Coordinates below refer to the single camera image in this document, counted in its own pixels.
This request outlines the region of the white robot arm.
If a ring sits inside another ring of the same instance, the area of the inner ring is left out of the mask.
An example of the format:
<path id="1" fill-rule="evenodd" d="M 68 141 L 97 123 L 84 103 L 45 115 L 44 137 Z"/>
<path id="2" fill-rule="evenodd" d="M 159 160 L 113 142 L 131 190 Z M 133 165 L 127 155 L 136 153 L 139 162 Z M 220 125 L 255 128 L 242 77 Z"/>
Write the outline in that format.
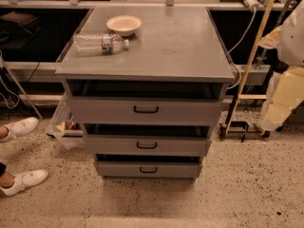
<path id="1" fill-rule="evenodd" d="M 260 127 L 273 131 L 281 127 L 304 101 L 304 0 L 281 26 L 265 35 L 258 45 L 275 48 L 278 60 L 289 66 L 282 74 L 272 76 L 267 100 L 261 110 Z"/>

